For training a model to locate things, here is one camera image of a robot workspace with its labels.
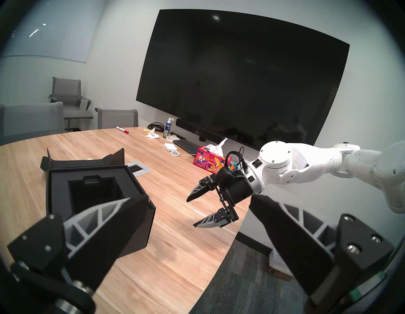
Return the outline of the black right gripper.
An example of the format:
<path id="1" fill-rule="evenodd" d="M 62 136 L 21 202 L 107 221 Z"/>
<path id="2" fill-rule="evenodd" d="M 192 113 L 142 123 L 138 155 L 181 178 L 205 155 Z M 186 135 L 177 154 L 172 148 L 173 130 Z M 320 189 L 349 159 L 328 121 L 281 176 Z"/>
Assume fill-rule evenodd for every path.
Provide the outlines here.
<path id="1" fill-rule="evenodd" d="M 209 191 L 215 190 L 219 194 L 218 187 L 231 206 L 235 206 L 253 194 L 252 187 L 243 171 L 236 170 L 232 173 L 228 167 L 222 167 L 216 177 L 207 176 L 201 179 L 187 197 L 186 202 L 195 200 Z M 216 213 L 194 223 L 193 226 L 204 229 L 222 228 L 237 220 L 239 220 L 239 216 L 233 207 L 222 207 Z"/>

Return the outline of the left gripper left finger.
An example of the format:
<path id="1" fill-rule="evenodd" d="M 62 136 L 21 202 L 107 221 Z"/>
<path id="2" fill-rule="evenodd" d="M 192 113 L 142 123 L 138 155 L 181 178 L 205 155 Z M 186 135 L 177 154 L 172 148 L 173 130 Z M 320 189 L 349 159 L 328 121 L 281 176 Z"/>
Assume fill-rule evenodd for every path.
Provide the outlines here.
<path id="1" fill-rule="evenodd" d="M 49 214 L 7 246 L 8 314 L 94 314 L 93 295 L 144 222 L 148 195 Z"/>

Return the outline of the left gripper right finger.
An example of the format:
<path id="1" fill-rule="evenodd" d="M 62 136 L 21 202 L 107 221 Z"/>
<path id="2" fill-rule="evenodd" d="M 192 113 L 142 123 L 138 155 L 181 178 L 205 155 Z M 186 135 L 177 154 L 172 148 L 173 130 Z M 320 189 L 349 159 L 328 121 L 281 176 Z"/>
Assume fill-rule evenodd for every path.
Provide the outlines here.
<path id="1" fill-rule="evenodd" d="M 382 272 L 394 246 L 359 218 L 343 213 L 337 226 L 265 195 L 251 197 L 250 211 L 265 227 L 275 250 L 302 287 L 307 314 L 342 312 L 363 298 L 359 287 Z"/>

